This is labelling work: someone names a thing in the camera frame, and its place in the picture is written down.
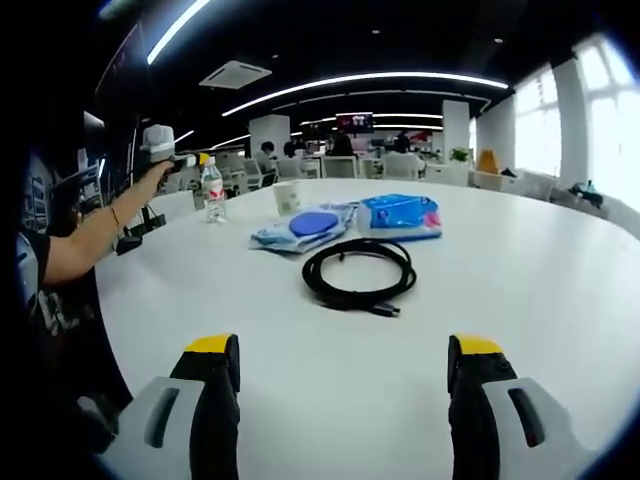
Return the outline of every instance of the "water bottle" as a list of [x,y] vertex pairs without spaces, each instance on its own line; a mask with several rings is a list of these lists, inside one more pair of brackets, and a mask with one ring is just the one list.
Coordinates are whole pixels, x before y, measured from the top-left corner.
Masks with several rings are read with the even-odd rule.
[[207,222],[224,222],[227,209],[224,205],[225,194],[222,175],[216,167],[216,160],[209,157],[202,171],[202,191],[204,193],[204,205],[207,211]]

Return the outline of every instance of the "white round table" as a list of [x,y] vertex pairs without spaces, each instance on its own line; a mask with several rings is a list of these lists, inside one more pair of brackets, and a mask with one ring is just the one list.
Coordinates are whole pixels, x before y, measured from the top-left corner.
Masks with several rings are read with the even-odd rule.
[[[109,341],[133,395],[167,376],[198,337],[240,338],[238,465],[243,480],[450,478],[448,337],[486,336],[521,377],[569,411],[576,436],[605,448],[637,406],[640,242],[606,221],[470,188],[377,180],[305,180],[306,203],[421,194],[444,235],[406,244],[418,282],[398,319],[312,301],[297,259],[248,250],[276,218],[271,188],[200,211],[96,268]],[[357,236],[355,227],[343,237]],[[384,260],[326,265],[342,287],[395,281]]]

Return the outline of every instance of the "yellow chair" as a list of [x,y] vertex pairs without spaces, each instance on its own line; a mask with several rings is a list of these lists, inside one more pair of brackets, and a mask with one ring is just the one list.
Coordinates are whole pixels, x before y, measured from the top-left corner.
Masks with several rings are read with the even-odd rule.
[[478,159],[478,165],[476,166],[478,172],[492,173],[497,175],[500,173],[498,169],[498,163],[493,155],[493,150],[483,150]]

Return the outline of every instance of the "coiled cable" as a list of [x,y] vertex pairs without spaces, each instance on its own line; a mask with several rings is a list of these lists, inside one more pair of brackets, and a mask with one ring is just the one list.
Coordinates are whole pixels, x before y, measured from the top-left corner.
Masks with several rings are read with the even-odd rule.
[[[397,248],[404,256],[396,253],[385,244]],[[402,271],[400,280],[391,287],[369,292],[349,292],[335,288],[322,278],[322,262],[334,255],[339,255],[340,261],[343,261],[347,253],[372,255],[393,261]],[[328,308],[363,310],[384,317],[397,317],[400,314],[400,309],[387,302],[413,287],[418,275],[411,266],[409,252],[398,243],[378,238],[357,238],[338,243],[316,253],[302,267],[302,278],[314,292],[316,298]]]

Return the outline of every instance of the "hand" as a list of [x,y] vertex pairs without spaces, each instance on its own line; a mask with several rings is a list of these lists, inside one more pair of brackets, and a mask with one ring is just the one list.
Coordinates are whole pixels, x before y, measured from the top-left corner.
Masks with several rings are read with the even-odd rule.
[[158,191],[158,187],[160,186],[160,181],[162,180],[163,175],[167,170],[173,168],[173,166],[173,162],[170,162],[168,160],[164,161],[153,167],[144,175],[144,177],[140,179],[140,181],[138,182],[138,188],[143,192],[146,201],[149,201],[153,198],[153,196]]

